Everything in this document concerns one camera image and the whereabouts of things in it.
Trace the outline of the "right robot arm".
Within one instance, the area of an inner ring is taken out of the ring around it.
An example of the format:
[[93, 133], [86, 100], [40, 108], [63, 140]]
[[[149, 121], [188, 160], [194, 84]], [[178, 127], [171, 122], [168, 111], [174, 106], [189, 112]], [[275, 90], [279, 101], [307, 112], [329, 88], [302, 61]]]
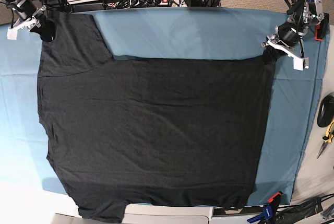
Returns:
[[7, 29], [8, 40], [16, 40], [18, 30], [24, 28], [38, 34], [44, 42], [52, 42], [55, 38], [55, 26], [44, 14], [46, 6], [37, 8], [33, 1], [35, 0], [3, 0], [1, 2], [11, 10], [13, 16], [18, 16], [17, 21], [12, 21]]

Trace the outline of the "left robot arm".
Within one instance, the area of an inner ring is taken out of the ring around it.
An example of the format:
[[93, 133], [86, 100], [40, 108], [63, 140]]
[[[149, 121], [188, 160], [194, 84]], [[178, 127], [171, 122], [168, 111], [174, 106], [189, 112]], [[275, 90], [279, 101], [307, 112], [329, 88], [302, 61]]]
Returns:
[[284, 0], [288, 6], [287, 20], [276, 26], [274, 34], [268, 35], [261, 44], [264, 48], [264, 64], [273, 64], [286, 55], [293, 59], [293, 69], [309, 68], [305, 56], [303, 37], [310, 27], [315, 27], [314, 39], [322, 41], [329, 25], [329, 14], [323, 11], [322, 0]]

